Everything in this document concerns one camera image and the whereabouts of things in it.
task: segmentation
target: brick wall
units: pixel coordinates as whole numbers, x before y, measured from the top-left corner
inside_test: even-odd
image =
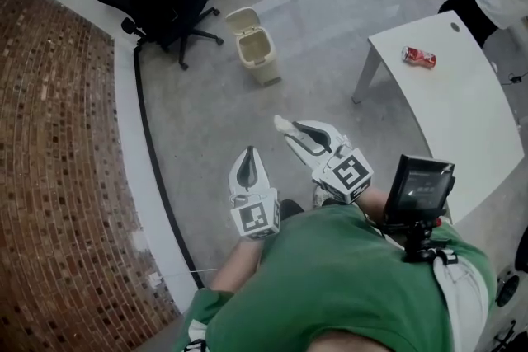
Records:
[[[115,112],[109,35],[0,0],[0,350],[132,350],[177,315],[130,241]]]

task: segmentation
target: black floor trim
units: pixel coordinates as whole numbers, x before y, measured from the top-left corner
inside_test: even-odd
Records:
[[[154,150],[154,145],[152,142],[152,135],[150,133],[149,121],[147,120],[147,111],[145,110],[145,101],[143,96],[143,84],[141,82],[141,67],[139,66],[139,52],[141,47],[136,47],[134,49],[134,70],[135,70],[135,81],[138,88],[138,99],[139,99],[139,112],[141,114],[141,121],[143,122],[143,131],[145,133],[145,140],[147,142],[148,155],[150,156],[150,161],[152,162],[152,168],[154,171],[154,177],[156,178],[156,183],[158,184],[159,195],[162,197],[163,207],[167,213],[168,221],[171,225],[171,229],[174,232],[174,237],[178,242],[178,245],[183,255],[189,271],[196,271],[196,266],[192,260],[191,253],[187,249],[187,245],[183,239],[182,231],[178,227],[176,217],[172,211],[171,203],[167,196],[167,190],[165,189],[165,184],[163,183],[162,173],[159,170],[158,157],[156,156],[156,151]],[[202,281],[199,273],[191,273],[192,278],[196,282],[198,289],[204,288],[204,282]]]

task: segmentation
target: table leg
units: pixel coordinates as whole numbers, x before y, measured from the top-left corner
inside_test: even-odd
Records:
[[[372,78],[376,71],[380,67],[380,64],[381,58],[378,55],[378,52],[376,52],[376,49],[371,46],[369,55],[366,57],[365,66],[360,75],[360,80],[357,82],[356,89],[352,95],[352,101],[354,101],[354,103],[361,103],[366,97],[369,85],[372,82]]]

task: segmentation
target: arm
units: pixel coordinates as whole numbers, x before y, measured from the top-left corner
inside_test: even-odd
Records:
[[[261,259],[264,241],[240,239],[214,277],[211,290],[236,293],[251,279]]]
[[[389,194],[371,186],[356,200],[357,206],[376,224],[385,221],[385,204]]]

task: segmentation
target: green t-shirt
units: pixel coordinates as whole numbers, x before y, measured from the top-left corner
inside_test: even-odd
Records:
[[[448,224],[433,238],[482,274],[490,304],[496,289],[487,257]],[[451,350],[449,314],[427,263],[404,252],[365,221],[356,206],[328,206],[294,216],[266,241],[256,274],[236,294],[196,293],[174,352],[189,342],[191,320],[207,325],[211,352],[305,352],[316,337],[344,330],[395,352]]]

